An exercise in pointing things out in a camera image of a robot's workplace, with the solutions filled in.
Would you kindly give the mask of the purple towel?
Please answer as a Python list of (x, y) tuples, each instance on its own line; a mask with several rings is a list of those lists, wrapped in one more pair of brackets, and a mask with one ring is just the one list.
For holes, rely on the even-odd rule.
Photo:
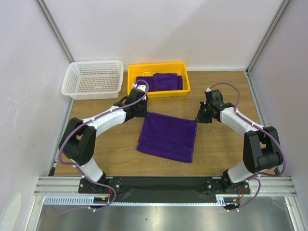
[[(147, 82), (149, 86), (149, 92), (154, 92), (154, 76), (151, 77), (137, 77), (136, 79), (138, 84)], [(178, 88), (177, 90), (183, 90), (183, 78), (182, 76), (178, 76)]]
[(144, 119), (137, 150), (165, 159), (192, 163), (197, 123), (149, 112)]
[(154, 74), (155, 91), (177, 90), (178, 75), (176, 73), (156, 73)]

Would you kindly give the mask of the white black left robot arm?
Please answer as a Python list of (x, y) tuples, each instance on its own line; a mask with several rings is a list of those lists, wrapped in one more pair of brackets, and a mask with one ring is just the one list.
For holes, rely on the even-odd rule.
[(106, 175), (94, 160), (96, 138), (135, 117), (146, 117), (147, 93), (147, 85), (138, 85), (108, 110), (83, 120), (74, 117), (68, 122), (59, 143), (59, 161), (80, 170), (94, 192), (100, 193), (106, 187)]

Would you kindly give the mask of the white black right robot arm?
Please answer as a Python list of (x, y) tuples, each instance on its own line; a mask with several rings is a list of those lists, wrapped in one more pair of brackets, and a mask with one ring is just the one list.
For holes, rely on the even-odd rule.
[(214, 119), (229, 126), (244, 139), (243, 160), (223, 172), (219, 189), (233, 193), (245, 180), (283, 164), (277, 130), (255, 123), (236, 109), (235, 105), (225, 103), (219, 90), (208, 88), (205, 101), (200, 102), (195, 121), (207, 124)]

